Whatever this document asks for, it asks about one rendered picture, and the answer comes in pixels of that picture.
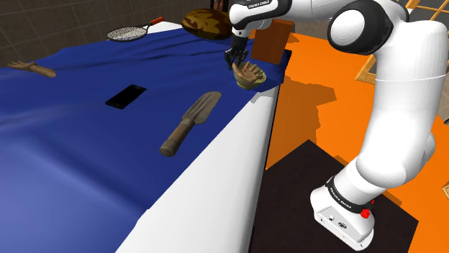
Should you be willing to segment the wooden hand figure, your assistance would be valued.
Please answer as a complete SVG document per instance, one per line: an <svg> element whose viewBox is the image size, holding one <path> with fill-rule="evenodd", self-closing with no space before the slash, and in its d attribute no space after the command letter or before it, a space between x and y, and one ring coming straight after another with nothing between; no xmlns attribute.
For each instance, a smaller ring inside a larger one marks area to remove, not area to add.
<svg viewBox="0 0 449 253"><path fill-rule="evenodd" d="M254 88L266 80L266 74L251 62L232 64L232 70L237 84L245 89Z"/></svg>
<svg viewBox="0 0 449 253"><path fill-rule="evenodd" d="M9 68L15 68L18 70L26 70L29 72L38 73L48 78L54 78L56 76L55 71L50 68L42 67L35 62L23 63L22 61L12 61L6 65Z"/></svg>

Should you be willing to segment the brown wooden box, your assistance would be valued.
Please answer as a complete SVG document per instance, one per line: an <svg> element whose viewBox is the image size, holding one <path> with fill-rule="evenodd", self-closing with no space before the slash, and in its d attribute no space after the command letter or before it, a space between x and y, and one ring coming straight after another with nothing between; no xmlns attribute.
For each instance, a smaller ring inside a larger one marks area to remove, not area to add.
<svg viewBox="0 0 449 253"><path fill-rule="evenodd" d="M293 26L294 23L291 21L274 19L269 28L257 30L251 58L278 65Z"/></svg>

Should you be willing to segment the olive green bowl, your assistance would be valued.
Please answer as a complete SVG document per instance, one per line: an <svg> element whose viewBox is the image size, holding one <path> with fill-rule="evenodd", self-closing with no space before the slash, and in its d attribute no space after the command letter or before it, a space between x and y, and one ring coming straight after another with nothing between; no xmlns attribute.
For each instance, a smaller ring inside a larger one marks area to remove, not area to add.
<svg viewBox="0 0 449 253"><path fill-rule="evenodd" d="M254 75L256 77L254 81L248 81L247 79L241 78L236 72L234 72L237 85L247 90L253 89L261 85L267 79L266 73L261 69L256 74L248 70L244 70L243 73L249 73L251 76Z"/></svg>

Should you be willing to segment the brown garden trowel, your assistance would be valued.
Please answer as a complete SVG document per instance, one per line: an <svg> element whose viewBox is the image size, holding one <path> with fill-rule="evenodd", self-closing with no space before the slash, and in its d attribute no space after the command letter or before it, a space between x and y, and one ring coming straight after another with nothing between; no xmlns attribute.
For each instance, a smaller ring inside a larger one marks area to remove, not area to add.
<svg viewBox="0 0 449 253"><path fill-rule="evenodd" d="M222 94L219 91L210 91L194 102L181 117L178 126L161 145L160 153L166 157L174 156L193 126L203 124L207 120L221 97Z"/></svg>

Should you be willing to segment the black phone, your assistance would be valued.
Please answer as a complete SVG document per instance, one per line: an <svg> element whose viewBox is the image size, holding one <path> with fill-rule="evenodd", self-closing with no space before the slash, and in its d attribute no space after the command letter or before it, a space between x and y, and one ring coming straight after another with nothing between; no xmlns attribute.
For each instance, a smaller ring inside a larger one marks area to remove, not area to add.
<svg viewBox="0 0 449 253"><path fill-rule="evenodd" d="M107 100L105 104L117 109L124 109L146 90L147 89L144 87L131 84L120 91L118 94Z"/></svg>

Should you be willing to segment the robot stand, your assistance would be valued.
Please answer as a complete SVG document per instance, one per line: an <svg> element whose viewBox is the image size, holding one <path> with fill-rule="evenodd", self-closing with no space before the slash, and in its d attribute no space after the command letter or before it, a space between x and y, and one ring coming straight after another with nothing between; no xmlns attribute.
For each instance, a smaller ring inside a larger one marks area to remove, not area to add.
<svg viewBox="0 0 449 253"><path fill-rule="evenodd" d="M310 194L343 164L307 140L263 173L248 253L408 253L417 219L386 196L373 205L373 240L357 252L318 224Z"/></svg>

